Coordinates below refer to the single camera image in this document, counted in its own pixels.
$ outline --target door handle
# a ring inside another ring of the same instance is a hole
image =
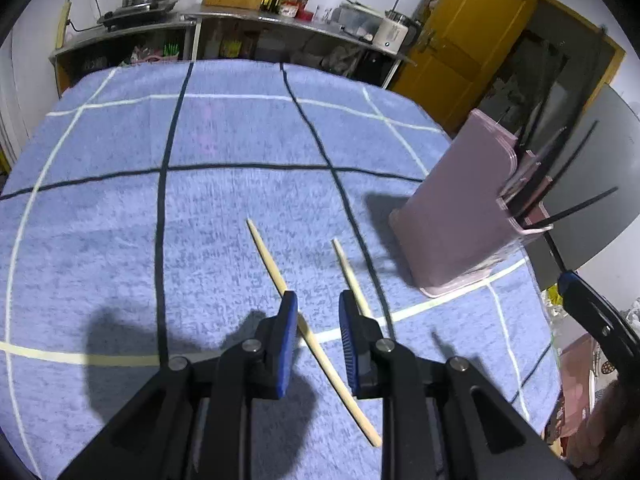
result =
[[[431,29],[431,30],[424,30],[422,32],[422,34],[420,35],[420,40],[418,40],[418,44],[416,45],[418,52],[423,53],[425,50],[427,50],[427,47],[430,47],[432,50],[435,50],[432,46],[431,46],[431,41],[434,40],[436,35],[436,31]]]

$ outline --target blue gripper pad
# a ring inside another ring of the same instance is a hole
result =
[[[358,384],[358,359],[352,323],[358,322],[360,313],[353,299],[353,293],[350,290],[345,290],[340,294],[338,316],[340,317],[340,336],[342,337],[342,352],[344,353],[344,367],[347,371],[347,381],[351,388],[351,393],[357,395],[360,387]]]
[[[289,377],[293,366],[293,349],[296,345],[296,326],[298,322],[298,297],[292,290],[287,290],[280,302],[276,318],[278,336],[281,337],[276,376],[276,395],[281,399],[289,386]]]

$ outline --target person's hand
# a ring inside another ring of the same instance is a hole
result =
[[[611,383],[593,413],[569,437],[567,460],[580,480],[618,479],[640,454],[640,396]]]

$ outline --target screw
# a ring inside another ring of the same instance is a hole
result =
[[[247,339],[242,343],[242,350],[245,352],[254,353],[260,350],[260,348],[262,348],[262,343],[257,339]]]
[[[387,339],[383,337],[382,339],[378,339],[376,341],[376,348],[381,352],[391,352],[396,347],[396,344],[391,341],[391,339]]]
[[[453,357],[449,361],[449,366],[456,371],[466,372],[469,369],[469,361],[463,357]]]
[[[187,361],[186,357],[182,357],[181,355],[178,355],[176,357],[172,357],[171,359],[169,359],[169,370],[173,370],[174,372],[179,372],[180,370],[184,370],[188,364],[189,364],[189,361]]]

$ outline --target wooden door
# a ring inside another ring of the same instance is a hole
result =
[[[439,0],[393,90],[450,134],[462,125],[538,0]]]

